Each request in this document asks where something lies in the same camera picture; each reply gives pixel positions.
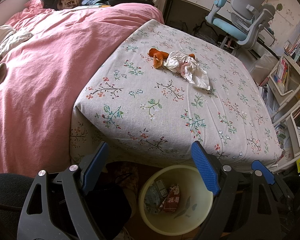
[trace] brown clothing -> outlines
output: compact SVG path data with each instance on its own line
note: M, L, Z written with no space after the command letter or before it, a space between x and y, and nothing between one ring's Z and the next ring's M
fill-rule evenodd
M59 0L57 8L58 10L72 9L81 4L81 0Z

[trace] floral bedsheet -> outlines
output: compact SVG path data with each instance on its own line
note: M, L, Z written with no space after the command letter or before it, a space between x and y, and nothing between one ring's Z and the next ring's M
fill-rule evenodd
M209 76L206 91L179 74L152 67L150 48L194 53ZM191 144L239 171L280 155L276 133L257 87L237 58L203 40L150 20L106 60L74 105L70 154L74 162L110 145L108 161L153 166L193 165Z

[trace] crumpled tissue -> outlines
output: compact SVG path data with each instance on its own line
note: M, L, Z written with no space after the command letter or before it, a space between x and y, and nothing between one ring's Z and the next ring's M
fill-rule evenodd
M207 72L199 67L195 59L181 51L173 51L169 54L167 61L163 64L174 73L179 73L189 83L196 87L210 90Z

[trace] metal bolt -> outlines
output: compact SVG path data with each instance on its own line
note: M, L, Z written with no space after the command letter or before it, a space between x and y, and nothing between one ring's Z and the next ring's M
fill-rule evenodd
M259 171L259 170L256 170L256 171L254 172L254 174L256 174L258 177L261 177L261 176L262 176L262 172Z
M222 167L222 169L223 169L224 171L231 171L231 167L230 167L229 165L224 165L224 166Z
M38 175L41 177L41 176L43 176L43 175L45 175L46 174L46 171L45 170L41 170L41 171L39 171L38 172Z
M71 170L71 171L76 171L78 169L78 165L71 165L70 167L69 167L69 170Z

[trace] pink duvet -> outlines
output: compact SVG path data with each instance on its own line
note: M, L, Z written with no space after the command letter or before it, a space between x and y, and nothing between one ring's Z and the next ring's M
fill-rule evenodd
M74 12L43 9L41 0L6 24L33 33L2 60L0 173L34 177L70 164L72 107L103 62L137 28L161 12L146 4L120 4Z

